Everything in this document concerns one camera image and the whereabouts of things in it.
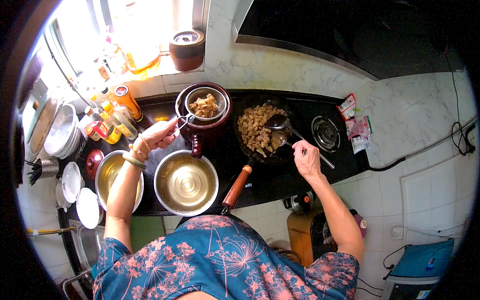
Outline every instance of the window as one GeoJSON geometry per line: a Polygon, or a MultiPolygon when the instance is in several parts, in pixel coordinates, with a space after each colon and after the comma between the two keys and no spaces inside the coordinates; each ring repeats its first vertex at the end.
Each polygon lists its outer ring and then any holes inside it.
{"type": "Polygon", "coordinates": [[[149,46],[168,54],[175,31],[205,32],[209,0],[63,0],[45,32],[55,58],[67,74],[91,72],[113,44],[142,50],[149,46]]]}

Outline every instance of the wok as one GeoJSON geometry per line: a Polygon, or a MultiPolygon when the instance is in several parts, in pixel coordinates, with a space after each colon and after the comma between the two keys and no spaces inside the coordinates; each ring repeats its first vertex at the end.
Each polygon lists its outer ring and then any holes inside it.
{"type": "Polygon", "coordinates": [[[223,213],[232,209],[237,203],[237,198],[240,195],[243,187],[245,186],[245,181],[252,172],[252,167],[255,163],[264,163],[269,165],[281,165],[294,158],[293,151],[290,147],[279,147],[274,154],[265,151],[267,157],[264,157],[262,154],[252,151],[247,147],[243,142],[241,133],[238,130],[238,118],[243,115],[243,112],[246,108],[253,108],[257,105],[262,106],[264,103],[271,105],[275,108],[280,108],[285,111],[288,118],[295,122],[296,117],[298,118],[300,114],[293,107],[290,100],[283,98],[281,96],[274,96],[270,94],[261,94],[261,95],[249,95],[246,96],[238,105],[235,105],[232,110],[232,121],[233,121],[233,130],[235,131],[235,136],[239,141],[240,147],[245,155],[248,157],[246,165],[242,168],[240,175],[237,177],[233,183],[230,191],[223,200],[222,205],[224,206],[223,213]]]}

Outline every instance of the woman's arm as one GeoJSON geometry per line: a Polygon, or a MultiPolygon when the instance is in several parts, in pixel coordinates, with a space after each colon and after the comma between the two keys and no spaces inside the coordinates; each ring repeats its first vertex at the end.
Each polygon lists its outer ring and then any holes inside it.
{"type": "Polygon", "coordinates": [[[292,148],[295,149],[295,164],[299,173],[312,186],[322,202],[328,227],[338,245],[337,252],[351,254],[360,262],[364,252],[360,229],[320,171],[320,151],[305,140],[295,143],[292,148]],[[307,149],[305,156],[302,154],[304,148],[307,149]]]}
{"type": "MultiPolygon", "coordinates": [[[[169,122],[158,122],[142,133],[145,141],[151,150],[157,148],[167,148],[175,137],[179,135],[176,132],[177,118],[169,122]]],[[[134,142],[135,148],[148,153],[148,146],[144,144],[143,139],[138,137],[134,142]]],[[[144,158],[133,150],[129,155],[140,162],[144,158]]],[[[125,161],[123,166],[113,182],[110,194],[107,200],[107,217],[105,221],[105,233],[103,238],[114,238],[124,244],[132,252],[132,243],[130,240],[130,220],[132,218],[133,206],[137,195],[137,184],[142,170],[131,163],[125,161]]]]}

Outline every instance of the woman's left hand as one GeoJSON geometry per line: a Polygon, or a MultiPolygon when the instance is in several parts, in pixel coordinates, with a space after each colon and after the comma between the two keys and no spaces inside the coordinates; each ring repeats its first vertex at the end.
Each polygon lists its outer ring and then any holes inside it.
{"type": "Polygon", "coordinates": [[[174,117],[170,121],[159,121],[145,130],[142,137],[147,141],[150,149],[167,148],[180,135],[177,122],[178,118],[174,117]]]}

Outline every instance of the stove burner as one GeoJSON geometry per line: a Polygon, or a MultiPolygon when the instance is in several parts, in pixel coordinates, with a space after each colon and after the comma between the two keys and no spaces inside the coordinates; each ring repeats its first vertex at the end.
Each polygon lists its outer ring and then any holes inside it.
{"type": "Polygon", "coordinates": [[[335,152],[340,147],[338,128],[325,116],[313,118],[312,134],[319,147],[327,152],[335,152]]]}

